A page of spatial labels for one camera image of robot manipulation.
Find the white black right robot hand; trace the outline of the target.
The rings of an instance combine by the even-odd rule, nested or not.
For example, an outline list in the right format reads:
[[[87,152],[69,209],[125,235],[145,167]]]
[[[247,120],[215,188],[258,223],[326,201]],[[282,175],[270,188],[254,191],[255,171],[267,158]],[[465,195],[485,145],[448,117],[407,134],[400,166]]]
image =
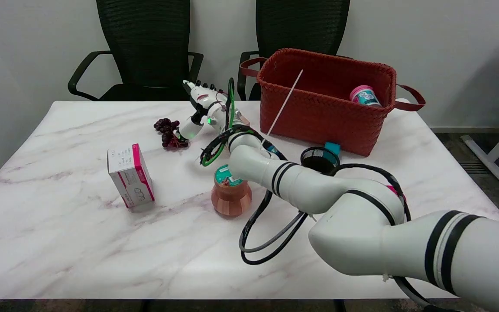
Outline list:
[[[227,95],[187,80],[182,83],[195,112],[180,123],[174,132],[175,137],[179,141],[192,140],[204,125],[212,126],[219,133],[225,131],[227,127]]]

